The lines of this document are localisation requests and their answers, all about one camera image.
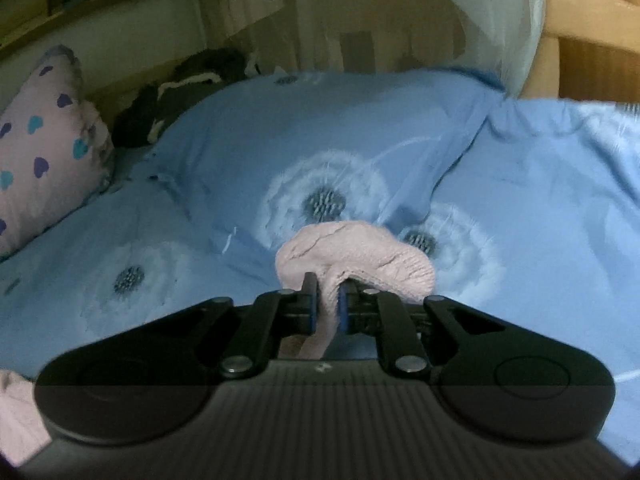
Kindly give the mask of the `pink knit cardigan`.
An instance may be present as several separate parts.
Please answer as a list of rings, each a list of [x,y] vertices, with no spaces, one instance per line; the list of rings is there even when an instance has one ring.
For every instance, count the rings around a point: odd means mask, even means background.
[[[322,318],[327,326],[303,344],[291,344],[288,354],[318,358],[328,348],[337,326],[338,286],[352,278],[419,301],[435,288],[435,270],[422,250],[396,240],[390,232],[363,221],[339,221],[305,226],[277,252],[280,284],[294,288],[305,273],[317,275]],[[1,454],[21,465],[50,442],[37,413],[34,383],[14,370],[1,371]]]

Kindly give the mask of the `blue dandelion pillow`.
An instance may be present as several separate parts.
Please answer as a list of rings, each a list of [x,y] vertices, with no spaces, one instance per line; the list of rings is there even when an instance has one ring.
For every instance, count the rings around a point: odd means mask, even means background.
[[[306,73],[232,84],[182,114],[136,175],[216,231],[276,249],[308,224],[399,231],[506,96],[474,70]]]

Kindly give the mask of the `blue dandelion bed sheet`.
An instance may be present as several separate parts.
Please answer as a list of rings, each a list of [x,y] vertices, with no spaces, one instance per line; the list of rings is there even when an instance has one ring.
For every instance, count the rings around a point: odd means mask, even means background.
[[[82,344],[213,296],[273,288],[281,246],[214,230],[136,169],[2,263],[3,367],[32,377]],[[601,359],[617,384],[603,441],[638,458],[633,108],[504,99],[436,184],[427,216],[385,227],[428,253],[439,294]]]

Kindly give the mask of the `black and white garment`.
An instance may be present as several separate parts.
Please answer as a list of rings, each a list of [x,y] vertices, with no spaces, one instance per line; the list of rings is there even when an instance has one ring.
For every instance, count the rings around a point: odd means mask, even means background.
[[[144,148],[158,140],[189,108],[247,80],[250,58],[235,48],[206,49],[180,63],[167,79],[144,86],[111,126],[115,148]]]

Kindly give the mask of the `pink heart-print rolled quilt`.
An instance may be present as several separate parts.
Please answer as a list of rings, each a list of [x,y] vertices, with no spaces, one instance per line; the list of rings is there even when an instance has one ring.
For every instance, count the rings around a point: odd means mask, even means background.
[[[113,143],[73,50],[49,50],[1,114],[1,257],[111,181]]]

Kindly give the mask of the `white mesh curtain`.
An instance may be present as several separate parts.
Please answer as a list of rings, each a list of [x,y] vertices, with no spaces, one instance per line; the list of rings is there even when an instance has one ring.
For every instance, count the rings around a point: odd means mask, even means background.
[[[207,42],[264,74],[464,67],[536,96],[544,0],[198,0]]]

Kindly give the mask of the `wooden headboard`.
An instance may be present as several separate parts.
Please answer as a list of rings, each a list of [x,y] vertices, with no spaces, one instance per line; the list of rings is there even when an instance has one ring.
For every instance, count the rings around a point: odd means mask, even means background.
[[[88,92],[179,62],[205,47],[196,0],[90,0],[1,48],[7,106],[47,50],[71,48]]]

